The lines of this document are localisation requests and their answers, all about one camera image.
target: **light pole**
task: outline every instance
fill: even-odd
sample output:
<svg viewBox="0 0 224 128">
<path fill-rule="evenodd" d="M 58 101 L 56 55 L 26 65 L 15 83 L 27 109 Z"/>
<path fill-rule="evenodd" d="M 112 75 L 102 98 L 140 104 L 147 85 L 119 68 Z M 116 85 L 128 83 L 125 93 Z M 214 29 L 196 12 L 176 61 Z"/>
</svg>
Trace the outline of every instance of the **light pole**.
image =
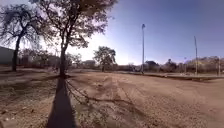
<svg viewBox="0 0 224 128">
<path fill-rule="evenodd" d="M 142 24 L 142 74 L 144 73 L 144 54 L 145 54 L 145 33 L 144 33 L 145 24 Z"/>
<path fill-rule="evenodd" d="M 195 44 L 195 52 L 196 52 L 196 68 L 195 68 L 195 74 L 198 75 L 198 48 L 197 48 L 197 40 L 194 36 L 194 44 Z"/>
<path fill-rule="evenodd" d="M 220 57 L 219 57 L 219 76 L 221 75 L 221 63 L 220 63 Z"/>
<path fill-rule="evenodd" d="M 184 64 L 184 74 L 186 75 L 187 74 L 187 58 L 184 57 L 184 60 L 185 60 L 185 64 Z"/>
</svg>

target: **wall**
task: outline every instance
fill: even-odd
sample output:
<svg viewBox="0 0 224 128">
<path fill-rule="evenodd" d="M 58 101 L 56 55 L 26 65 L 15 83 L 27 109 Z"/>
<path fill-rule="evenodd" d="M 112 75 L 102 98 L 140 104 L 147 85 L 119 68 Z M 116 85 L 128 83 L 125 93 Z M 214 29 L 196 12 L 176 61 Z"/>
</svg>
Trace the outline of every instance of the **wall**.
<svg viewBox="0 0 224 128">
<path fill-rule="evenodd" d="M 12 63 L 13 51 L 0 46 L 0 64 L 10 65 Z"/>
</svg>

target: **bare soil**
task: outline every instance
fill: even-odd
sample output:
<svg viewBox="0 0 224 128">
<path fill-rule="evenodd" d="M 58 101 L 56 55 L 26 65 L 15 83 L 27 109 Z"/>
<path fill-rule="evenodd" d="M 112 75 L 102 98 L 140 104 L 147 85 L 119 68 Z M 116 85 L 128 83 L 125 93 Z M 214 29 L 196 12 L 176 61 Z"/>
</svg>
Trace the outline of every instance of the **bare soil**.
<svg viewBox="0 0 224 128">
<path fill-rule="evenodd" d="M 49 70 L 0 71 L 4 128 L 224 128 L 223 79 L 69 75 L 63 81 Z"/>
</svg>

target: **sky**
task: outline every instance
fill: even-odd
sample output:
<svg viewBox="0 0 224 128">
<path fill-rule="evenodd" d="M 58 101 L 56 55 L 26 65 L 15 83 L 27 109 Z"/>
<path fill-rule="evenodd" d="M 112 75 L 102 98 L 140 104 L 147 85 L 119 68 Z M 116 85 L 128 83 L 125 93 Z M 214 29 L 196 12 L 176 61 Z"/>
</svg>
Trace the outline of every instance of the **sky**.
<svg viewBox="0 0 224 128">
<path fill-rule="evenodd" d="M 0 0 L 0 5 L 27 0 Z M 145 24 L 145 60 L 183 62 L 198 56 L 224 57 L 224 0 L 119 0 L 109 13 L 105 35 L 95 34 L 88 48 L 69 47 L 92 59 L 99 46 L 115 49 L 118 64 L 142 62 L 142 24 Z"/>
</svg>

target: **bare tree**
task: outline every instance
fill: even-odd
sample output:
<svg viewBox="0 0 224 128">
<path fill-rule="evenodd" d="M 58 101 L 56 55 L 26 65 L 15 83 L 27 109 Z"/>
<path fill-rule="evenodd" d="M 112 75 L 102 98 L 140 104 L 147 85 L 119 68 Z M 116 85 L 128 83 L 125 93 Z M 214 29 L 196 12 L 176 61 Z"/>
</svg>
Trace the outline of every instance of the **bare tree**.
<svg viewBox="0 0 224 128">
<path fill-rule="evenodd" d="M 107 12 L 117 0 L 39 0 L 38 7 L 60 37 L 60 76 L 65 77 L 67 47 L 87 47 L 95 32 L 104 33 L 108 22 Z"/>
<path fill-rule="evenodd" d="M 4 45 L 10 45 L 16 41 L 12 59 L 12 71 L 16 71 L 17 56 L 20 42 L 28 41 L 33 46 L 39 45 L 40 36 L 44 35 L 45 27 L 38 11 L 27 5 L 4 6 L 0 10 L 0 40 Z"/>
</svg>

